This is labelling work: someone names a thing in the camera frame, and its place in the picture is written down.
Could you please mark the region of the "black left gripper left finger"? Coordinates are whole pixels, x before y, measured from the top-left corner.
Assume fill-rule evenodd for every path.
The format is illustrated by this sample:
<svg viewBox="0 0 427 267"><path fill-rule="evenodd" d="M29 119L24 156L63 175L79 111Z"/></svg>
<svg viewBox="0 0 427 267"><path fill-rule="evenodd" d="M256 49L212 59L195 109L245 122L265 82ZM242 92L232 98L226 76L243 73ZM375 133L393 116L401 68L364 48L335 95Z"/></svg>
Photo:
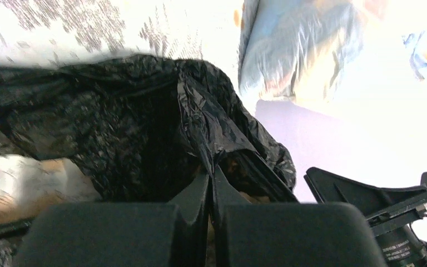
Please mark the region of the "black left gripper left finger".
<svg viewBox="0 0 427 267"><path fill-rule="evenodd" d="M167 203L59 204L36 217L14 266L204 266L209 177Z"/></svg>

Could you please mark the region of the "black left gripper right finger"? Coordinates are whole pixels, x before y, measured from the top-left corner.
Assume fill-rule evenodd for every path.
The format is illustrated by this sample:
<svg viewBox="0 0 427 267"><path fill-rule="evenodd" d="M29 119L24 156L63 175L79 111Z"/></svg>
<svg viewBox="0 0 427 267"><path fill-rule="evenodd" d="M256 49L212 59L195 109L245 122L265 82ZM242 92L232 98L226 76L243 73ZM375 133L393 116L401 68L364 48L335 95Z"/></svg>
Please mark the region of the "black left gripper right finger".
<svg viewBox="0 0 427 267"><path fill-rule="evenodd" d="M350 204L252 204L220 168L212 197L217 266L385 266L365 218Z"/></svg>

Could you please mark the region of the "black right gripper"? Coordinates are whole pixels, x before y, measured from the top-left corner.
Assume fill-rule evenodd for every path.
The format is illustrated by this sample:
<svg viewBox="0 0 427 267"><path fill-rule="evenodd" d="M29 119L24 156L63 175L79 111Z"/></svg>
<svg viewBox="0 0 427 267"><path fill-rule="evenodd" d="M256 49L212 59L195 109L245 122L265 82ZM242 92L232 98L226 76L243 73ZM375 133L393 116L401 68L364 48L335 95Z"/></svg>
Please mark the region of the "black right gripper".
<svg viewBox="0 0 427 267"><path fill-rule="evenodd" d="M316 167L304 179L317 202L348 203L366 217L387 266L427 266L427 242L410 227L426 213L426 187L376 187Z"/></svg>

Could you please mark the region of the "black trash bag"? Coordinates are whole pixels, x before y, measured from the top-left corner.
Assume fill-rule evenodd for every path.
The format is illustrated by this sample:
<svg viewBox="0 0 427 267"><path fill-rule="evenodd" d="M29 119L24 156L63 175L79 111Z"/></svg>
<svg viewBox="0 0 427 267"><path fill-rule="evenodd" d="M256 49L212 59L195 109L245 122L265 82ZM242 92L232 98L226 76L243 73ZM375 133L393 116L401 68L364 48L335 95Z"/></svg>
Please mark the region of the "black trash bag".
<svg viewBox="0 0 427 267"><path fill-rule="evenodd" d="M288 150L197 60L138 55L56 70L0 67L0 156L64 159L105 201L165 202L220 167L260 201L294 202Z"/></svg>

